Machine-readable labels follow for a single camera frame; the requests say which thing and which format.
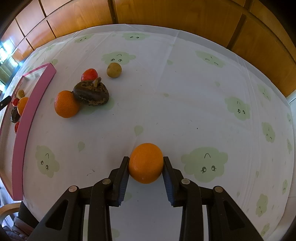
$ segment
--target tomato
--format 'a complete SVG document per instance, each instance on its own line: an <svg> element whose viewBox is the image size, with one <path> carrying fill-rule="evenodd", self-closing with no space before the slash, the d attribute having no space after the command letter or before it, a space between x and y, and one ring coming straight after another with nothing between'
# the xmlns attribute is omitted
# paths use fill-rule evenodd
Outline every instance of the tomato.
<svg viewBox="0 0 296 241"><path fill-rule="evenodd" d="M19 102L19 99L18 98L14 98L13 101L12 101L12 105L13 106L17 106L18 102Z"/></svg>
<svg viewBox="0 0 296 241"><path fill-rule="evenodd" d="M20 122L18 121L17 123L15 123L15 133L17 133L17 129L18 129L18 125L20 124Z"/></svg>
<svg viewBox="0 0 296 241"><path fill-rule="evenodd" d="M87 69L81 76L81 81L95 80L98 77L98 73L95 69Z"/></svg>

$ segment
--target wooden cabinet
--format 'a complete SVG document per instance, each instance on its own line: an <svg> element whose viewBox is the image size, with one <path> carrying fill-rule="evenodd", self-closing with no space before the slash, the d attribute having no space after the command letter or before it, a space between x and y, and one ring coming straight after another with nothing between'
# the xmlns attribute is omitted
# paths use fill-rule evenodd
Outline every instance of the wooden cabinet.
<svg viewBox="0 0 296 241"><path fill-rule="evenodd" d="M290 39L289 35L281 25L279 20L273 15L273 13L265 7L259 0L254 0L250 12L259 18L267 27L274 32L274 34L280 39L283 45L291 53L294 60L296 60L296 48Z"/></svg>
<svg viewBox="0 0 296 241"><path fill-rule="evenodd" d="M19 63L32 52L33 52L33 49L31 48L27 40L23 39L21 43L18 45L18 47L16 48L16 51L14 52L12 57L17 63Z"/></svg>
<svg viewBox="0 0 296 241"><path fill-rule="evenodd" d="M244 6L246 0L232 0L234 2L236 2L237 4L241 5L242 7Z"/></svg>
<svg viewBox="0 0 296 241"><path fill-rule="evenodd" d="M41 0L41 4L45 11L45 14L48 16L53 11L58 9L60 6L70 2L71 0Z"/></svg>
<svg viewBox="0 0 296 241"><path fill-rule="evenodd" d="M48 17L56 37L93 26L112 24L108 0L69 2Z"/></svg>
<svg viewBox="0 0 296 241"><path fill-rule="evenodd" d="M191 32L226 47L241 12L224 1L113 0L119 23L155 25Z"/></svg>
<svg viewBox="0 0 296 241"><path fill-rule="evenodd" d="M36 49L43 44L48 43L55 39L46 20L39 23L33 30L26 36L31 46Z"/></svg>
<svg viewBox="0 0 296 241"><path fill-rule="evenodd" d="M247 18L231 50L264 73L285 96L295 90L295 62L283 45L255 21Z"/></svg>
<svg viewBox="0 0 296 241"><path fill-rule="evenodd" d="M12 50L14 50L15 47L18 46L18 44L22 41L23 38L24 38L24 35L22 34L20 28L18 27L17 22L13 20L12 23L7 28L4 35L2 36L1 41L6 42L7 40L9 40L9 43L13 44L13 46L10 44L11 47L13 47Z"/></svg>
<svg viewBox="0 0 296 241"><path fill-rule="evenodd" d="M27 35L44 17L39 1L33 0L17 15L16 20Z"/></svg>

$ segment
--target metal screw head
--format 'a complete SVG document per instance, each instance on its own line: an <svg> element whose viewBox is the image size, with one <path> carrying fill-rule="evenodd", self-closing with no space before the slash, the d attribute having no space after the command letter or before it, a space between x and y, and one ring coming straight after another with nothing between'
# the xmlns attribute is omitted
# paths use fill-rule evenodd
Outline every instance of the metal screw head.
<svg viewBox="0 0 296 241"><path fill-rule="evenodd" d="M223 188L220 186L216 186L215 191L221 193L221 192L223 192Z"/></svg>
<svg viewBox="0 0 296 241"><path fill-rule="evenodd" d="M181 180L181 182L182 182L183 184L187 185L187 184L190 183L190 180L187 179L187 178L183 178L183 179Z"/></svg>
<svg viewBox="0 0 296 241"><path fill-rule="evenodd" d="M109 178L105 178L105 179L102 180L102 183L107 185L107 184L111 183L111 180Z"/></svg>
<svg viewBox="0 0 296 241"><path fill-rule="evenodd" d="M69 187L69 192L75 192L77 190L76 186L70 186Z"/></svg>

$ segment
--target orange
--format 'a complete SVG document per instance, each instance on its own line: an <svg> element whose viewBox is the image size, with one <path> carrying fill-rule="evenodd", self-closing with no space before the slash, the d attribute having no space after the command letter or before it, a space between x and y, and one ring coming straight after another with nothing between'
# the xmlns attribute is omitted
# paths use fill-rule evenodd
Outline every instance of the orange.
<svg viewBox="0 0 296 241"><path fill-rule="evenodd" d="M130 175L138 182L154 182L163 171L163 154L158 146L144 143L137 146L128 164Z"/></svg>
<svg viewBox="0 0 296 241"><path fill-rule="evenodd" d="M24 111L24 108L27 104L28 99L29 99L28 97L22 97L17 104L17 112L20 114L20 116L22 116L22 113Z"/></svg>
<svg viewBox="0 0 296 241"><path fill-rule="evenodd" d="M79 111L79 103L74 99L71 91L61 91L54 100L56 113L63 118L70 118Z"/></svg>

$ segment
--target small round potato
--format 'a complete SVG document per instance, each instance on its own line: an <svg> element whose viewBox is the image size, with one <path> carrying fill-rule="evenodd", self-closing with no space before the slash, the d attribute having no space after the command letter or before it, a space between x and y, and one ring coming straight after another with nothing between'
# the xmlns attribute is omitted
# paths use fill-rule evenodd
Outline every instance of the small round potato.
<svg viewBox="0 0 296 241"><path fill-rule="evenodd" d="M111 63L107 68L107 75L111 78L117 78L120 76L122 68L118 63Z"/></svg>
<svg viewBox="0 0 296 241"><path fill-rule="evenodd" d="M22 97L25 97L25 92L24 92L24 90L19 90L17 92L17 98L21 99Z"/></svg>

